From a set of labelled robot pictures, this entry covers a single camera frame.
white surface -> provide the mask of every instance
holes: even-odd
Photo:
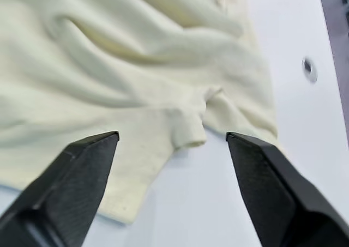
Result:
[[[320,0],[249,0],[261,49],[270,62],[280,139],[291,162],[349,221],[349,150]],[[311,85],[302,72],[310,57]],[[3,190],[0,208],[13,193]],[[84,247],[258,247],[223,137],[181,152],[153,183],[129,227],[97,217]]]

